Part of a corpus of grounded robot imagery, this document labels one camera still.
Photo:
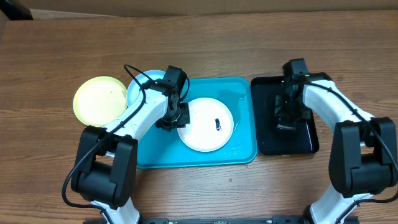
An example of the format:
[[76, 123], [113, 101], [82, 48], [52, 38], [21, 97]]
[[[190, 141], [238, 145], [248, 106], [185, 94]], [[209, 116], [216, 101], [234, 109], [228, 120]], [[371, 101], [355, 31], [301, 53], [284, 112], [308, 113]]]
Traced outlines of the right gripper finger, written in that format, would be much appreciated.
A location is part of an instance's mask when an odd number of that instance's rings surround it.
[[309, 108], [299, 108], [294, 111], [294, 123], [306, 122], [311, 120], [313, 114]]
[[275, 97], [274, 116], [278, 120], [279, 126], [286, 126], [288, 114], [285, 110], [285, 99], [282, 95], [277, 95]]

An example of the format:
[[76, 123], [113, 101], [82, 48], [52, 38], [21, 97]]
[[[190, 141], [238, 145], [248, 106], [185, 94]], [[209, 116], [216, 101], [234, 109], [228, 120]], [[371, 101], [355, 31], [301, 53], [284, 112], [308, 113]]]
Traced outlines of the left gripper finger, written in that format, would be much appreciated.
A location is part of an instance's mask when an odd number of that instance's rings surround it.
[[184, 128], [187, 124], [190, 124], [190, 112], [188, 103], [180, 103], [178, 105], [180, 115], [175, 121], [176, 128]]
[[156, 128], [160, 128], [166, 131], [171, 131], [172, 129], [178, 128], [176, 122], [165, 121], [163, 119], [159, 119], [155, 122]]

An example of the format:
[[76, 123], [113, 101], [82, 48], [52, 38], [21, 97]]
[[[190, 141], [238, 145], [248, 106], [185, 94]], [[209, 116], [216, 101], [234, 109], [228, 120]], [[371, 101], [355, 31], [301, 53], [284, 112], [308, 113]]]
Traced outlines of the white pink-rimmed plate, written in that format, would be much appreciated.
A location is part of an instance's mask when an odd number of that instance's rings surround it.
[[234, 119], [230, 110], [214, 98], [197, 98], [188, 103], [190, 123], [177, 129], [183, 143], [194, 151], [212, 152], [231, 138]]

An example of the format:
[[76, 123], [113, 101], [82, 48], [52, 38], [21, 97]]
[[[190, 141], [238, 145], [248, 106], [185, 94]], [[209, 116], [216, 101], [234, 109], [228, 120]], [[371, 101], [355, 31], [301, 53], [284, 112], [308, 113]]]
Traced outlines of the yellow-green plate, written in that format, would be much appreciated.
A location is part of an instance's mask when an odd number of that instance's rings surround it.
[[100, 76], [84, 82], [73, 97], [73, 112], [87, 126], [102, 127], [127, 108], [127, 89], [117, 79]]

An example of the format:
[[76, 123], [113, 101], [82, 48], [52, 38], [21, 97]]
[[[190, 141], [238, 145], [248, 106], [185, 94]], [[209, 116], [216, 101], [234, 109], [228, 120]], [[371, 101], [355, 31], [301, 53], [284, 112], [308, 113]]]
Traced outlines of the green scrubbing sponge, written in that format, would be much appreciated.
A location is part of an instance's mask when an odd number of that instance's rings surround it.
[[281, 129], [281, 130], [286, 130], [286, 131], [295, 131], [296, 130], [295, 126], [288, 126], [288, 125], [282, 125], [282, 124], [278, 124], [277, 128]]

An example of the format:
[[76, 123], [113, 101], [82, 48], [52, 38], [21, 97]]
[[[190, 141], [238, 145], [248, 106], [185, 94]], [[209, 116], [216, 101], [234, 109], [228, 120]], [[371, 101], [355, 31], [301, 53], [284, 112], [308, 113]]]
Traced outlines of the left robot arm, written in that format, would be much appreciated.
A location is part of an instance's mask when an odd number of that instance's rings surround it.
[[144, 88], [121, 116], [102, 128], [83, 130], [64, 184], [87, 200], [87, 208], [100, 211], [102, 223], [139, 222], [131, 199], [139, 141], [152, 126], [171, 131], [188, 124], [185, 96], [177, 86]]

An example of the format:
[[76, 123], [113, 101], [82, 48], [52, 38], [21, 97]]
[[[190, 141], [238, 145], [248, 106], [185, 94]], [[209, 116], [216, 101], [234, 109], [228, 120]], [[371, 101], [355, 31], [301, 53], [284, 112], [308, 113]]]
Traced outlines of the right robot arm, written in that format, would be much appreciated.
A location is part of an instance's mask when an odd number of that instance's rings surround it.
[[388, 117], [363, 111], [337, 89], [325, 73], [284, 75], [284, 92], [275, 99], [275, 116], [292, 127], [315, 112], [333, 132], [328, 171], [330, 186], [309, 205], [301, 223], [344, 223], [362, 203], [391, 203], [374, 195], [397, 185], [396, 126]]

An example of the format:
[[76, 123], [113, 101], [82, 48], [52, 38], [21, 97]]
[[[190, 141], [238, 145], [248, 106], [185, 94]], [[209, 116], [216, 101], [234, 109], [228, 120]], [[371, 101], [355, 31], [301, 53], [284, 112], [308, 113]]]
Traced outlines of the teal plastic tray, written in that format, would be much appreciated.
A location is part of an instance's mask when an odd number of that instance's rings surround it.
[[138, 145], [139, 169], [245, 164], [256, 157], [257, 139], [249, 82], [240, 77], [191, 79], [184, 102], [204, 97], [219, 100], [230, 110], [234, 120], [230, 140], [216, 151], [198, 152], [181, 141], [176, 129], [168, 132], [152, 126]]

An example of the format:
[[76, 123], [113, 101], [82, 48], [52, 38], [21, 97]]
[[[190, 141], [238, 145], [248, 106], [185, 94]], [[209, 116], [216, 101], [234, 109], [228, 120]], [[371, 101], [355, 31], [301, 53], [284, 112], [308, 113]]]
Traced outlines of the black rectangular water tray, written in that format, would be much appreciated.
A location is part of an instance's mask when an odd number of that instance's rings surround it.
[[274, 115], [275, 97], [284, 92], [283, 77], [257, 77], [251, 81], [257, 147], [264, 156], [313, 154], [320, 145], [313, 114], [294, 128], [279, 127]]

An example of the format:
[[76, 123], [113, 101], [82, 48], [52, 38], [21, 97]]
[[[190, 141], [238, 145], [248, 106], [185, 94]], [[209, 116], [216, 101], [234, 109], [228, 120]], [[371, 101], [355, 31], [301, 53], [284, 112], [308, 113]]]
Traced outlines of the light blue plate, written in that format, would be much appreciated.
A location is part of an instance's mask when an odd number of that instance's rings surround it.
[[[165, 75], [165, 71], [148, 70], [148, 71], [145, 71], [145, 74], [148, 75], [151, 79], [157, 80], [157, 79], [163, 79], [163, 77]], [[136, 76], [136, 79], [139, 81], [140, 84], [144, 84], [145, 82], [147, 82], [149, 80], [143, 74], [138, 74]], [[133, 80], [127, 88], [126, 99], [127, 99], [128, 106], [131, 106], [136, 101], [136, 99], [139, 96], [139, 92], [140, 92], [140, 88], [139, 88], [138, 84]]]

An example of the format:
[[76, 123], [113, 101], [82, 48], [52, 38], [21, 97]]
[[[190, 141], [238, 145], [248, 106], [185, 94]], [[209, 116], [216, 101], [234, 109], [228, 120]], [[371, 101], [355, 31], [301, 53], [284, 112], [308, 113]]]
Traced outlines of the black corner object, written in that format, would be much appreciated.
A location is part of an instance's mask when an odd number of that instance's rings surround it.
[[19, 0], [1, 0], [0, 8], [11, 21], [33, 20], [30, 9]]

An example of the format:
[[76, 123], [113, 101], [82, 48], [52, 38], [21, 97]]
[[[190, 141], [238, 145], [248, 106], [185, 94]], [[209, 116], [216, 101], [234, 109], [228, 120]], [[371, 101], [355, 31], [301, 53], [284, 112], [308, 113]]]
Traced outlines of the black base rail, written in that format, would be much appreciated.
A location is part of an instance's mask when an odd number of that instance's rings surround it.
[[166, 218], [140, 218], [138, 224], [300, 224], [305, 223], [301, 216], [273, 216], [262, 219], [229, 219], [229, 220], [168, 220]]

